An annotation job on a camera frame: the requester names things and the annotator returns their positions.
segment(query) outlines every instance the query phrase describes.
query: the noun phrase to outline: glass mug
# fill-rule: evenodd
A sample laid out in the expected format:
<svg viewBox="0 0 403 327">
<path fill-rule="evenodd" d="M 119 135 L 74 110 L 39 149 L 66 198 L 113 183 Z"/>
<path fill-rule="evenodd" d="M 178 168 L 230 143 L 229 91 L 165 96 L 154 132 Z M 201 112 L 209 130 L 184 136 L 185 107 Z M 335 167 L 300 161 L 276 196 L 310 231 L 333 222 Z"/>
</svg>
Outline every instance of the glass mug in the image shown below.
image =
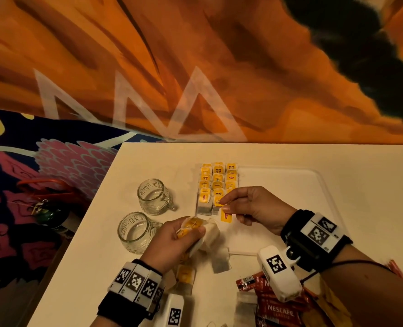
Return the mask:
<svg viewBox="0 0 403 327">
<path fill-rule="evenodd" d="M 162 223 L 151 220 L 142 212 L 126 215 L 118 224 L 118 237 L 131 253 L 142 254 Z"/>
<path fill-rule="evenodd" d="M 177 210 L 173 197 L 159 179 L 145 180 L 138 187 L 138 200 L 145 213 L 152 216 L 164 213 L 166 210 Z"/>
</svg>

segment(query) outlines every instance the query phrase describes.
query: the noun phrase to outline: black cable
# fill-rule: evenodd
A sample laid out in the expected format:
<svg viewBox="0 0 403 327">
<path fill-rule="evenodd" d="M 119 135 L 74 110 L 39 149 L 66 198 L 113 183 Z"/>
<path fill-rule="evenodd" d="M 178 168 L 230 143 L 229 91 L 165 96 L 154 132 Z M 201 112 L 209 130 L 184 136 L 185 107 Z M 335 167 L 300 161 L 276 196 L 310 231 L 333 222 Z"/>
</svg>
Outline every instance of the black cable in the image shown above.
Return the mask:
<svg viewBox="0 0 403 327">
<path fill-rule="evenodd" d="M 363 259 L 345 260 L 345 261 L 342 261 L 342 262 L 333 263 L 333 264 L 330 265 L 328 268 L 326 268 L 326 269 L 320 271 L 320 273 L 323 273 L 324 271 L 327 271 L 328 269 L 331 269 L 332 267 L 341 266 L 341 265 L 347 265 L 347 264 L 371 264 L 371 265 L 375 265 L 375 266 L 378 266 L 378 267 L 382 267 L 382 268 L 384 268 L 384 269 L 390 271 L 391 273 L 394 273 L 393 271 L 391 271 L 391 269 L 389 269 L 388 267 L 386 267 L 386 266 L 383 265 L 383 264 L 376 263 L 376 262 L 373 262 L 373 261 L 371 261 L 371 260 L 363 260 Z M 300 280 L 300 283 L 303 285 L 303 283 L 305 283 L 307 280 L 309 280 L 309 279 L 310 279 L 311 277 L 313 277 L 315 274 L 318 274 L 318 272 L 315 271 L 315 272 L 309 274 L 307 277 L 301 279 L 301 280 Z"/>
</svg>

